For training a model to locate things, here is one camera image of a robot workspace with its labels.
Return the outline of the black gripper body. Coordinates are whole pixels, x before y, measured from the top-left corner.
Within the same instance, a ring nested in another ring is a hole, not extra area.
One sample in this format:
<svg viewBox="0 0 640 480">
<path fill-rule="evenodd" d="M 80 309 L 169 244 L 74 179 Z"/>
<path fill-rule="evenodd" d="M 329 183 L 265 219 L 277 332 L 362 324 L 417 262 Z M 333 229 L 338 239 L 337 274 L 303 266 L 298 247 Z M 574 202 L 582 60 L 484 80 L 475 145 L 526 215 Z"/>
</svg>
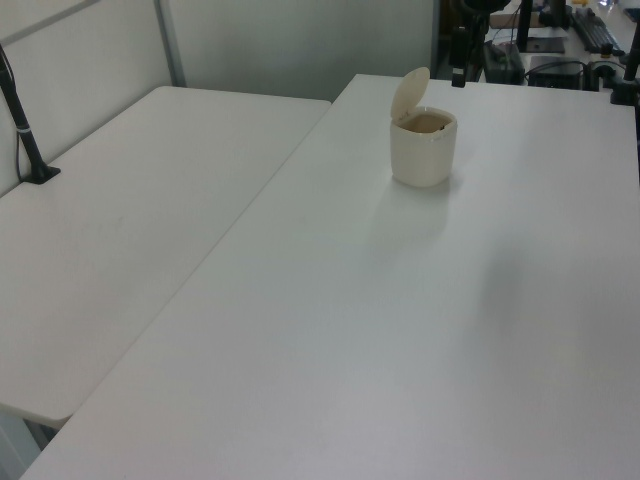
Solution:
<svg viewBox="0 0 640 480">
<path fill-rule="evenodd" d="M 463 75 L 468 63 L 469 31 L 457 27 L 452 31 L 450 66 L 453 75 Z"/>
</svg>

